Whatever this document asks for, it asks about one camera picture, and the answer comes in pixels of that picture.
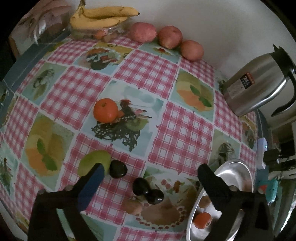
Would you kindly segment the small brown fruit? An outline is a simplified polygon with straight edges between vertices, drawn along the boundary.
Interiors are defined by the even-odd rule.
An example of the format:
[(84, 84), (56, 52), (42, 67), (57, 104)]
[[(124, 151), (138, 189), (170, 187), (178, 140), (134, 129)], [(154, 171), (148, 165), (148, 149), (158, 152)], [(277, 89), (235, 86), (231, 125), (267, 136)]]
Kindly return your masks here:
[(199, 202), (199, 207), (202, 209), (207, 208), (211, 204), (211, 199), (209, 198), (208, 195), (202, 196), (200, 202)]

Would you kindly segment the teal tissue box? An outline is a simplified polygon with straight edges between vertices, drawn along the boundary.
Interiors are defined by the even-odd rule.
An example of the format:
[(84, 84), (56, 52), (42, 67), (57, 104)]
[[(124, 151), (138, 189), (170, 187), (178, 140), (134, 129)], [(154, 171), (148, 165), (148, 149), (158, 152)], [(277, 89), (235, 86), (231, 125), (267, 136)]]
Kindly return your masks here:
[(271, 204), (276, 199), (278, 181), (276, 179), (260, 181), (258, 183), (257, 191), (265, 195), (267, 204)]

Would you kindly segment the orange persimmon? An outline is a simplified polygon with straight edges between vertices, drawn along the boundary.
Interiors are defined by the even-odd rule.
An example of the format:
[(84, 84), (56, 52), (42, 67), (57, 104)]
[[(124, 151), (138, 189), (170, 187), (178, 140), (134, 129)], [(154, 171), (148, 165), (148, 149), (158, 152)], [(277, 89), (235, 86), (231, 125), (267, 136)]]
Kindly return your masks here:
[(207, 212), (199, 213), (193, 219), (193, 224), (198, 229), (205, 229), (207, 226), (211, 224), (211, 222), (212, 216)]

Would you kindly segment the upper yellow banana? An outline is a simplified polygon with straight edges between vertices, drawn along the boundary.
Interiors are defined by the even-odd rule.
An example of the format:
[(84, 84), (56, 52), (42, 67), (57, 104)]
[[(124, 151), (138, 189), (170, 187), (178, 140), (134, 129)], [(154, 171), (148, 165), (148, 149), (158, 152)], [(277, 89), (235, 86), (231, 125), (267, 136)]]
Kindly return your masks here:
[(129, 6), (106, 6), (101, 8), (87, 9), (85, 5), (85, 1), (80, 1), (78, 12), (91, 19), (103, 19), (120, 16), (132, 17), (139, 15), (139, 12), (135, 8)]

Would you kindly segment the white power strip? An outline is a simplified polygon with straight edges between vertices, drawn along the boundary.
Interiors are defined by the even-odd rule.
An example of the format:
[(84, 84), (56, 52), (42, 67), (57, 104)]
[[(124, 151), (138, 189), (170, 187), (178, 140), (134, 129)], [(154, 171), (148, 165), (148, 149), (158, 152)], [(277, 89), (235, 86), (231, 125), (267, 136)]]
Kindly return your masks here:
[(258, 170), (263, 170), (266, 168), (264, 163), (264, 153), (267, 151), (267, 141), (265, 138), (259, 138), (257, 141), (257, 151), (256, 151), (256, 168)]

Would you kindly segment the dark plum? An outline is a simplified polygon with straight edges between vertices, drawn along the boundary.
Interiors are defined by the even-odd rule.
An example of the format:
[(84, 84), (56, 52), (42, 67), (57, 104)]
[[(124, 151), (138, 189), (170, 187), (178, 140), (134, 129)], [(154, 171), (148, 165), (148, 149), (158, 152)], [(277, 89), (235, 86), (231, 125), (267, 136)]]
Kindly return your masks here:
[(144, 197), (146, 198), (147, 202), (151, 205), (157, 205), (164, 200), (164, 194), (159, 189), (151, 189), (149, 190)]
[(145, 178), (136, 178), (132, 184), (132, 191), (136, 196), (147, 195), (151, 190)]
[(127, 166), (119, 160), (112, 160), (109, 167), (109, 174), (112, 178), (121, 178), (127, 174)]

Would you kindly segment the green pear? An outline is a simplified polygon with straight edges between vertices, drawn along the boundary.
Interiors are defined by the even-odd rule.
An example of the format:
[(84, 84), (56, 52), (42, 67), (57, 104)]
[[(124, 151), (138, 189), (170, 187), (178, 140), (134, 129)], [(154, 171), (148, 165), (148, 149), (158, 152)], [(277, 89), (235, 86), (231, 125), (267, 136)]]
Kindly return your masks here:
[(104, 173), (107, 174), (111, 163), (111, 155), (105, 150), (96, 150), (85, 155), (79, 163), (78, 176), (85, 176), (96, 163), (100, 163), (104, 168)]

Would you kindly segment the lower yellow banana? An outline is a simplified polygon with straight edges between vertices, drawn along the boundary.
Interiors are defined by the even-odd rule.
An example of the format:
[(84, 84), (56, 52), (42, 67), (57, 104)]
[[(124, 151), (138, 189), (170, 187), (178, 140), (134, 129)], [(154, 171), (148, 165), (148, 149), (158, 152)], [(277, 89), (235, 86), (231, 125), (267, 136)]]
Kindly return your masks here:
[(70, 25), (73, 29), (76, 30), (98, 30), (114, 27), (126, 21), (127, 19), (128, 17), (126, 16), (113, 16), (104, 19), (91, 19), (83, 15), (82, 9), (78, 8), (77, 11), (70, 18)]

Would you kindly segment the red apple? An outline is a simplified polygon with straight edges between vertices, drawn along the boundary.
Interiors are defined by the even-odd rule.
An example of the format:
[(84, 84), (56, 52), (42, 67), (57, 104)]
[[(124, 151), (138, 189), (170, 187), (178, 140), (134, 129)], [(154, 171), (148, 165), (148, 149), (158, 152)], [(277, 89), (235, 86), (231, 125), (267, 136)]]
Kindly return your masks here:
[(167, 49), (175, 49), (183, 41), (182, 32), (174, 26), (165, 26), (158, 33), (159, 44)]
[(137, 22), (130, 27), (128, 36), (136, 42), (151, 42), (156, 38), (157, 30), (152, 24)]
[(197, 61), (203, 58), (204, 49), (201, 44), (193, 40), (185, 40), (180, 45), (181, 55), (189, 61)]

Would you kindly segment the steel thermos jug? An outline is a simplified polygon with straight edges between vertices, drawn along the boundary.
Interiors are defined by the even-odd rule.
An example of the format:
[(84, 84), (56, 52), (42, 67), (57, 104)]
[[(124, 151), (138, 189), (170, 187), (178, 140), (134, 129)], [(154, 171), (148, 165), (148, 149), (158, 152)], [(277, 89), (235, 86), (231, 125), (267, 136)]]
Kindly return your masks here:
[(238, 117), (262, 107), (279, 95), (290, 80), (295, 87), (295, 63), (282, 48), (251, 60), (222, 87), (229, 108)]

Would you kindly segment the glass fruit bowl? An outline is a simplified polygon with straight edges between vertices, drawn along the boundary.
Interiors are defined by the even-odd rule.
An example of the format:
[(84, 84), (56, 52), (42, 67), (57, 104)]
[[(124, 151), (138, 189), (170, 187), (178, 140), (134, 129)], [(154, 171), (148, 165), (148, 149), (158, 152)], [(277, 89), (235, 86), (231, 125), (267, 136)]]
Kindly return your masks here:
[(126, 34), (130, 27), (130, 22), (131, 20), (127, 19), (118, 25), (97, 30), (77, 30), (72, 27), (69, 28), (71, 36), (76, 40), (98, 40), (108, 43)]

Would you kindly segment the checkered fruit tablecloth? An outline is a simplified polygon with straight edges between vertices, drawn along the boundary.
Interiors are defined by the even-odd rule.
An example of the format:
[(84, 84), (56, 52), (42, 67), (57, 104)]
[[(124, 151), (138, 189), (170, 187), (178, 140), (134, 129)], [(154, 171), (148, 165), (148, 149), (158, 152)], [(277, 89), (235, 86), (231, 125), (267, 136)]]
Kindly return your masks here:
[[(106, 175), (83, 218), (100, 240), (184, 240), (198, 195), (197, 168), (243, 160), (256, 173), (255, 113), (239, 118), (219, 91), (224, 77), (156, 43), (67, 37), (38, 61), (16, 90), (1, 126), (1, 202), (26, 232), (40, 189), (79, 179), (81, 159), (107, 151), (127, 174)], [(114, 100), (118, 116), (100, 123), (95, 103)], [(151, 205), (132, 184), (145, 178), (164, 200)], [(142, 203), (139, 215), (122, 209)]]

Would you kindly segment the brown kiwi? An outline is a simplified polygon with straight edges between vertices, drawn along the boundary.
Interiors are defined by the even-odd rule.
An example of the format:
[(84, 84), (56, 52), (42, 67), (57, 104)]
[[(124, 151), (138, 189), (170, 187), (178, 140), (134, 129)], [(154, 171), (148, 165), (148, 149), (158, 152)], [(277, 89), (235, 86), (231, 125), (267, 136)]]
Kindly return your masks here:
[(122, 202), (122, 209), (130, 215), (139, 215), (142, 212), (142, 203), (138, 200), (125, 199)]

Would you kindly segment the orange far tangerine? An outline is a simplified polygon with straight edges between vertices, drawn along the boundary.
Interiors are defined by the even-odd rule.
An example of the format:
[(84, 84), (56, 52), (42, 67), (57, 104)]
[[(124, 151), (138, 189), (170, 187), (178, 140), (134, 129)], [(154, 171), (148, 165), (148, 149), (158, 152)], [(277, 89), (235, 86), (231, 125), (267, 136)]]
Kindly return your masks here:
[(118, 112), (118, 106), (114, 100), (102, 98), (95, 103), (93, 116), (100, 123), (111, 123), (117, 118)]

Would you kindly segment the red apple middle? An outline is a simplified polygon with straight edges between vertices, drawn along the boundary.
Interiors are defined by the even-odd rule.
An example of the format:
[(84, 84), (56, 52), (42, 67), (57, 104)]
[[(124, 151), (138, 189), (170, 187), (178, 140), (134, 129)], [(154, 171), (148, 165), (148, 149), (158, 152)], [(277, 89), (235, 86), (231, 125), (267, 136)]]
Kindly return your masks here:
[(165, 26), (158, 33), (159, 44), (167, 49), (175, 49), (183, 41), (182, 32), (174, 26)]

